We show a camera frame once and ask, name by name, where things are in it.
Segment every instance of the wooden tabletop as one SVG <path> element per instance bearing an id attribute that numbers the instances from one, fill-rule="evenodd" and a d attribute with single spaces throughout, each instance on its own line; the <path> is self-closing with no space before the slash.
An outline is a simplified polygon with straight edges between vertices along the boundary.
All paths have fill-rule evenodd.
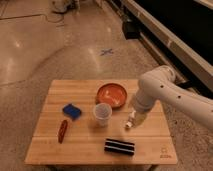
<path id="1" fill-rule="evenodd" d="M 126 104 L 113 111 L 108 127 L 101 128 L 93 116 L 96 93 L 106 83 L 118 83 L 127 93 Z M 36 130 L 25 159 L 26 164 L 176 164 L 177 156 L 167 121 L 159 101 L 137 128 L 124 129 L 132 107 L 129 101 L 137 91 L 137 80 L 54 80 L 50 86 Z M 72 121 L 62 108 L 79 107 L 82 116 Z M 68 120 L 62 144 L 57 134 L 61 122 Z M 134 156 L 104 151 L 106 138 L 135 143 Z"/>

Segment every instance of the cable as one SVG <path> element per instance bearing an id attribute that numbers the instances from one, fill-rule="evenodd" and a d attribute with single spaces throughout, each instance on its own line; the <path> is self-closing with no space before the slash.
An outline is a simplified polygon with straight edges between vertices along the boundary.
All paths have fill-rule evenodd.
<path id="1" fill-rule="evenodd" d="M 7 0 L 7 3 L 5 4 L 4 9 L 3 9 L 2 13 L 1 13 L 0 21 L 2 21 L 2 20 L 11 20 L 11 19 L 19 19 L 19 18 L 28 18 L 28 17 L 38 17 L 38 16 L 44 16 L 45 20 L 47 22 L 49 22 L 49 23 L 59 23 L 59 22 L 64 20 L 64 15 L 63 14 L 60 14 L 61 18 L 59 20 L 56 20 L 56 21 L 52 21 L 52 20 L 48 19 L 48 16 L 46 14 L 33 14 L 33 15 L 22 15 L 22 16 L 16 16 L 16 17 L 5 17 L 5 18 L 2 18 L 4 13 L 5 13 L 5 11 L 6 11 L 6 9 L 7 9 L 7 6 L 9 4 L 9 2 L 10 2 L 10 0 Z"/>

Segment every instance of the white cup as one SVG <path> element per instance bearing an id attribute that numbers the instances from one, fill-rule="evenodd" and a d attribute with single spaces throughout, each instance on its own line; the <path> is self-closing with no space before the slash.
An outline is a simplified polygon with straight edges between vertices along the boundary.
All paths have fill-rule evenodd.
<path id="1" fill-rule="evenodd" d="M 109 104 L 99 103 L 94 107 L 93 114 L 100 126 L 107 126 L 112 115 L 112 108 Z"/>

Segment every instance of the tiled floor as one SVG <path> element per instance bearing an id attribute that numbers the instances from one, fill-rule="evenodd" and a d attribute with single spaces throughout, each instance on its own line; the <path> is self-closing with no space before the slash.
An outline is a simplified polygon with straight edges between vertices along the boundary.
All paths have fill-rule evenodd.
<path id="1" fill-rule="evenodd" d="M 48 20 L 61 19 L 50 13 L 48 0 L 10 0 L 6 9 L 5 4 L 0 1 L 2 18 L 46 14 Z M 101 55 L 111 48 L 113 54 Z M 24 158 L 53 79 L 138 78 L 156 66 L 137 40 L 125 40 L 119 17 L 106 4 L 101 9 L 82 0 L 80 11 L 69 11 L 58 23 L 45 16 L 0 20 L 0 170 L 47 170 L 24 165 Z M 212 134 L 175 109 L 165 105 L 165 110 L 180 162 L 158 170 L 212 170 L 213 153 L 208 151 Z"/>

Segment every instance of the blue sponge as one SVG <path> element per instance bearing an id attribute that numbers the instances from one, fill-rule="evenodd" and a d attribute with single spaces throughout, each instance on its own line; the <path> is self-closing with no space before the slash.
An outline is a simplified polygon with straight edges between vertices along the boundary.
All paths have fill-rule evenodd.
<path id="1" fill-rule="evenodd" d="M 63 112 L 67 114 L 72 120 L 76 120 L 81 115 L 81 110 L 72 104 L 68 104 L 63 108 Z"/>

